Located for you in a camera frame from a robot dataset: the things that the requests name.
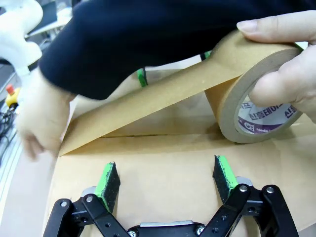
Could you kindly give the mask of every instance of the black sleeve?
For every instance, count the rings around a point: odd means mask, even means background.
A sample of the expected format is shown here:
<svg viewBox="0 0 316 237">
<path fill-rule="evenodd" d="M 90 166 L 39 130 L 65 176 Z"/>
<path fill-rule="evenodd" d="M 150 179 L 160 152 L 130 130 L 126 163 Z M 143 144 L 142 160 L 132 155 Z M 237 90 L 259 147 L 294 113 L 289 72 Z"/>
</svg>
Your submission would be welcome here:
<svg viewBox="0 0 316 237">
<path fill-rule="evenodd" d="M 56 86 L 106 99 L 144 66 L 211 50 L 238 21 L 310 9 L 313 0 L 89 0 L 74 8 L 39 67 Z"/>
</svg>

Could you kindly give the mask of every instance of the tape roll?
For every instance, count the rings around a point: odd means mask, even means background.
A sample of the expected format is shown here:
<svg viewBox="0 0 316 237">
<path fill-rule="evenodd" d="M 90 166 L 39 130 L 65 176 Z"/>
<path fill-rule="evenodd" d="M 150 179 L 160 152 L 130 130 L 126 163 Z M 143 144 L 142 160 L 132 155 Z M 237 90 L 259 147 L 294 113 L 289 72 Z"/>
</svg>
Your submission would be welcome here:
<svg viewBox="0 0 316 237">
<path fill-rule="evenodd" d="M 239 31 L 231 32 L 208 59 L 76 118 L 66 132 L 60 155 L 203 91 L 227 139 L 237 143 L 269 139 L 301 113 L 291 105 L 246 106 L 240 111 L 242 102 L 258 78 L 301 52 L 295 44 L 257 43 L 246 40 Z"/>
</svg>

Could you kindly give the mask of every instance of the tape strip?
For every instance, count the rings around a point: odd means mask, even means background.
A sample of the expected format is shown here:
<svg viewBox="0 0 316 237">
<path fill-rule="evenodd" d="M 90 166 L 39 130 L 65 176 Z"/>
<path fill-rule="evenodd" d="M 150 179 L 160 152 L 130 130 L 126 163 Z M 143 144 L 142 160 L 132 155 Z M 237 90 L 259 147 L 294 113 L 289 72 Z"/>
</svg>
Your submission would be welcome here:
<svg viewBox="0 0 316 237">
<path fill-rule="evenodd" d="M 239 113 L 239 108 L 258 78 L 266 72 L 276 71 L 301 51 L 294 44 L 248 41 L 240 32 L 234 31 L 216 45 L 206 60 L 75 119 L 67 130 L 59 155 L 203 91 L 227 139 L 237 143 L 269 139 L 289 127 L 301 113 L 292 111 L 288 118 L 284 114 L 285 118 L 281 119 L 286 121 L 284 124 L 274 124 L 276 129 L 265 132 L 267 127 L 255 130 L 264 124 L 255 126 L 256 121 L 247 119 L 262 113 L 268 114 L 268 118 L 279 117 L 274 111 L 270 113 L 275 108 L 257 108 L 254 113 L 248 111 L 246 116 L 242 111 Z"/>
</svg>

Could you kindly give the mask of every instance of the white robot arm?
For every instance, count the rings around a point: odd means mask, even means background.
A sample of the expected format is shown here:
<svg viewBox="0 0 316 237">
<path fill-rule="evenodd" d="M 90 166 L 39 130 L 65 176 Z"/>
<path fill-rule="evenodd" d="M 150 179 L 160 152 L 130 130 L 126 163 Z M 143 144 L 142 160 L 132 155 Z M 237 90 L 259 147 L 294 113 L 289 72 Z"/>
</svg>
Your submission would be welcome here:
<svg viewBox="0 0 316 237">
<path fill-rule="evenodd" d="M 0 7 L 6 11 L 0 15 L 0 57 L 23 77 L 42 55 L 36 43 L 25 41 L 25 35 L 40 23 L 43 10 L 35 0 L 0 0 Z"/>
</svg>

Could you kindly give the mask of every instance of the person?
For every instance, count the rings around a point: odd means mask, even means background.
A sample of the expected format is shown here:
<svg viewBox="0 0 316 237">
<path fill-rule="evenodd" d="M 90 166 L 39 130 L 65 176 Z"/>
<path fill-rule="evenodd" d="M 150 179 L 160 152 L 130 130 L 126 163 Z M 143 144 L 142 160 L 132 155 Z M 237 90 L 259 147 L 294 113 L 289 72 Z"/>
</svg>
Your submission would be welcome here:
<svg viewBox="0 0 316 237">
<path fill-rule="evenodd" d="M 56 153 L 77 95 L 106 99 L 130 74 L 209 51 L 236 27 L 262 43 L 308 41 L 300 55 L 258 80 L 257 106 L 292 103 L 316 122 L 316 2 L 312 0 L 90 0 L 39 61 L 16 128 L 25 151 Z"/>
</svg>

